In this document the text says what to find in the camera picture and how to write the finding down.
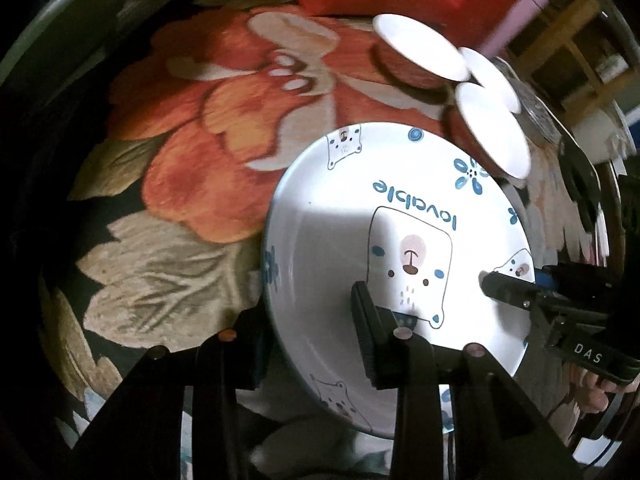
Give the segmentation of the right hand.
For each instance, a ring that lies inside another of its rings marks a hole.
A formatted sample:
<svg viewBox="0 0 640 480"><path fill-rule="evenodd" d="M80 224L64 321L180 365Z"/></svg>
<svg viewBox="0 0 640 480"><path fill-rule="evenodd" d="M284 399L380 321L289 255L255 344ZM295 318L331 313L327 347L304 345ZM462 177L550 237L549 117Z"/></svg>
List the right hand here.
<svg viewBox="0 0 640 480"><path fill-rule="evenodd" d="M584 414L604 412L610 403L609 393L631 393L639 387L639 377L629 385L620 386L574 363L567 365L567 373L570 385L574 389L575 401Z"/></svg>

